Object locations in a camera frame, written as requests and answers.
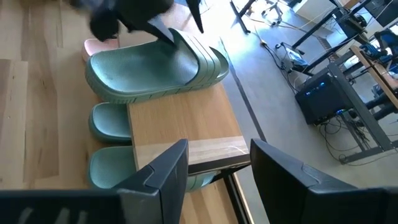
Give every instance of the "computer tower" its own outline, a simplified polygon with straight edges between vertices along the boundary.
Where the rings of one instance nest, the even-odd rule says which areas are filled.
[[[295,99],[307,124],[321,124],[352,108],[336,78],[327,73],[305,82]]]

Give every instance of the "gray floor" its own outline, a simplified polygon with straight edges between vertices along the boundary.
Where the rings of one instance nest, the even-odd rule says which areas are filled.
[[[318,128],[306,125],[300,108],[294,99],[294,94],[272,61],[271,56],[259,45],[259,39],[255,34],[246,35],[243,33],[240,25],[235,21],[235,15],[228,2],[214,5],[210,11],[202,16],[218,16],[218,28],[212,29],[209,26],[207,28],[205,26],[205,32],[212,32],[213,35],[221,36],[225,50],[231,59],[235,72],[269,144],[357,187],[398,185],[398,177],[396,176],[398,156],[392,155],[365,166],[343,166],[331,157],[326,148],[325,139],[318,132]],[[270,46],[275,46],[275,44],[282,41],[293,44],[303,35],[303,32],[299,30],[269,27],[266,24],[249,20],[247,17],[244,17],[244,20],[247,27],[253,32],[255,31],[255,25],[261,38]],[[291,13],[285,13],[284,20],[295,26],[301,26],[306,23],[305,20]],[[309,24],[304,29],[309,29],[312,25]],[[306,52],[305,58],[308,61],[319,57],[324,51],[315,37],[310,37],[302,44],[300,49]],[[315,71],[322,69],[327,64],[328,62],[323,62]],[[292,75],[291,80],[292,82],[296,80],[296,85],[298,85],[305,78],[306,76],[300,76],[296,79],[296,76]],[[374,81],[371,77],[365,75],[358,79],[357,84],[354,85],[354,88],[363,97],[364,101],[373,97],[370,92],[373,83]],[[237,84],[232,75],[227,76],[223,84],[244,138],[249,144],[250,139],[258,138],[259,136]],[[397,120],[398,117],[394,114],[382,120],[380,124],[386,130],[386,133],[398,134],[398,123],[390,124]],[[337,149],[348,149],[356,145],[350,133],[345,129],[332,136],[329,135],[328,140]],[[354,153],[355,150],[358,149],[354,149],[352,152],[333,151],[332,153],[335,157],[338,157],[340,154]],[[355,164],[371,161],[381,156],[384,156],[384,154],[363,159],[355,162]],[[267,220],[266,213],[254,184],[251,168],[248,167],[240,171],[238,176],[254,221],[256,223],[266,223],[264,222],[264,220]]]

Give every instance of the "black monitor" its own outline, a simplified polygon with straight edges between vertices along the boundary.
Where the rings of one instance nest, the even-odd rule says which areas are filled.
[[[365,8],[383,27],[398,17],[398,0],[372,0]]]

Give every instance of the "pink sandal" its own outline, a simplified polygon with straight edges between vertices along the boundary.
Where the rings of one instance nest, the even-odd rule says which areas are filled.
[[[118,48],[119,43],[117,39],[107,40],[106,42],[101,42],[97,39],[87,39],[83,44],[81,54],[83,56],[83,60],[86,62],[88,58],[90,58],[95,53],[106,50],[114,50]]]

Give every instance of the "wooden floor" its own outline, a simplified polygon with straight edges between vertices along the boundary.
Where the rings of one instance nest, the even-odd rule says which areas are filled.
[[[177,7],[166,24],[186,30],[192,17]],[[88,187],[89,158],[105,147],[88,129],[100,102],[80,53],[90,37],[86,17],[64,3],[0,0],[0,189]],[[143,39],[123,33],[120,44]],[[237,223],[224,183],[186,194],[181,223]]]

